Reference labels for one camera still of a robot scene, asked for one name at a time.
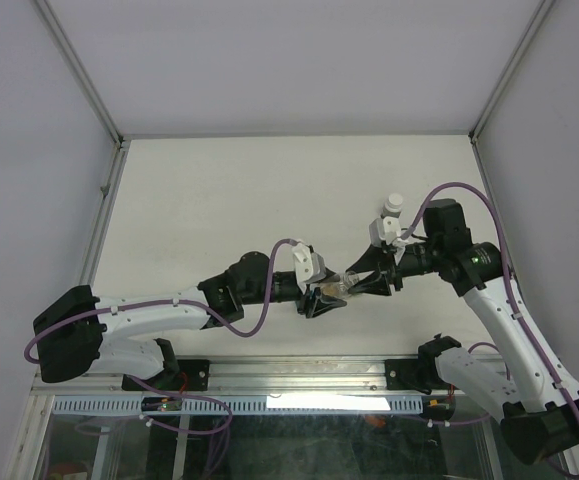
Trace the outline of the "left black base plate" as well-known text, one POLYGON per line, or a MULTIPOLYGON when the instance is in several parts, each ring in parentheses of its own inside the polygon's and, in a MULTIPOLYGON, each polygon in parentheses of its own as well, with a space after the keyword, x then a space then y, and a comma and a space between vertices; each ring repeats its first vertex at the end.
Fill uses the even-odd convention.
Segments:
POLYGON ((204 392, 208 389, 211 362, 208 359, 165 361, 163 370, 143 382, 159 390, 204 392))

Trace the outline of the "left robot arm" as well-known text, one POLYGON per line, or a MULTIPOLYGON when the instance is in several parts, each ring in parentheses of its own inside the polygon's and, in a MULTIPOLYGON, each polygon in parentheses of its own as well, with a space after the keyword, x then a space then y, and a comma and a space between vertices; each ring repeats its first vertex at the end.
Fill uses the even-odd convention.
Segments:
POLYGON ((331 271, 303 244, 292 255, 292 270, 271 271, 267 255, 248 252, 223 273, 169 295, 103 298, 88 285, 72 287, 34 319, 25 357, 37 360, 48 384, 101 373, 170 387, 179 366, 164 331, 223 327, 243 319, 248 305, 267 310, 272 303, 292 303, 306 318, 345 306, 356 273, 331 271))

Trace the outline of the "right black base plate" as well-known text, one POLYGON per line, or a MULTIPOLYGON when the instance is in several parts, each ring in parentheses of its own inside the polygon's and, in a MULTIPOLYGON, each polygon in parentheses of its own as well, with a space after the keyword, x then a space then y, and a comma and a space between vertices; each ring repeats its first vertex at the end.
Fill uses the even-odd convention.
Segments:
POLYGON ((426 395, 447 390, 453 381, 461 387, 473 375, 469 363, 456 365, 444 356, 386 359, 384 370, 389 391, 413 390, 426 395))

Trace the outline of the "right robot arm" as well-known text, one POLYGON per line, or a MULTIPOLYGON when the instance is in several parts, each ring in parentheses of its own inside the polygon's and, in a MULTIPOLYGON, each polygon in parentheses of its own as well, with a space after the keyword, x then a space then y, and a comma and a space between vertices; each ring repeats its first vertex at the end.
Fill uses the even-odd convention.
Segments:
POLYGON ((363 274, 354 294, 389 296, 404 279, 436 273, 484 325, 510 375, 485 366, 460 342, 436 335, 418 348, 414 364, 397 371, 401 383, 428 394, 443 385, 466 393, 501 428, 526 465, 579 445, 579 382, 568 372, 503 275, 495 245, 474 243, 462 206, 432 201, 424 210, 425 240, 409 242, 398 212, 385 211, 369 226, 370 246, 351 271, 363 274))

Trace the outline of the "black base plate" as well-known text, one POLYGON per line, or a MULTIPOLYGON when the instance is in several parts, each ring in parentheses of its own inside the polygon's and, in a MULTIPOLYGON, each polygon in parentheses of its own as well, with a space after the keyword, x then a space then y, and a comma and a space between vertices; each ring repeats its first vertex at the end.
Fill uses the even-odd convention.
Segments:
POLYGON ((444 356, 386 359, 384 370, 389 391, 413 390, 426 395, 447 390, 453 381, 461 387, 473 375, 469 363, 456 365, 444 356))
POLYGON ((163 370, 143 382, 159 390, 204 392, 208 389, 211 362, 208 359, 165 361, 163 370))

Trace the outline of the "aluminium mounting rail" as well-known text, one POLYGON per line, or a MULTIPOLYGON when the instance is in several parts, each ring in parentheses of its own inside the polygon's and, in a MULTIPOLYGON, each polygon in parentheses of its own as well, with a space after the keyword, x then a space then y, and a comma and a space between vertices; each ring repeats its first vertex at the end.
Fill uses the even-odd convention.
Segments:
MULTIPOLYGON (((392 358, 415 358, 412 355, 392 358)), ((420 393, 386 388, 384 356, 252 356, 208 357, 211 362, 208 396, 265 395, 268 393, 389 394, 420 393)), ((121 395, 139 388, 118 373, 86 373, 63 383, 49 384, 35 375, 34 395, 121 395)))

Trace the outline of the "clear pill jar gold lid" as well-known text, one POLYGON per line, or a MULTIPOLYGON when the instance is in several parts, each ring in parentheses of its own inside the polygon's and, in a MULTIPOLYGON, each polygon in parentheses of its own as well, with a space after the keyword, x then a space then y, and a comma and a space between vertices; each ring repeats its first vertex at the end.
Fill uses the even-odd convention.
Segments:
POLYGON ((335 274, 319 284, 323 296, 338 300, 347 300, 355 295, 353 288, 360 281, 360 277, 353 271, 335 274))

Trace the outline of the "white pill bottle blue label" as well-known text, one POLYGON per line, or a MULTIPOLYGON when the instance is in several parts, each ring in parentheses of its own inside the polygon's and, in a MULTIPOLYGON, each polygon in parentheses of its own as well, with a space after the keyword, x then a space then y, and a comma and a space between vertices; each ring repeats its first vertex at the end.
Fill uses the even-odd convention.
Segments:
POLYGON ((390 194, 382 207, 381 215, 383 217, 399 218, 404 207, 404 197, 399 193, 390 194))

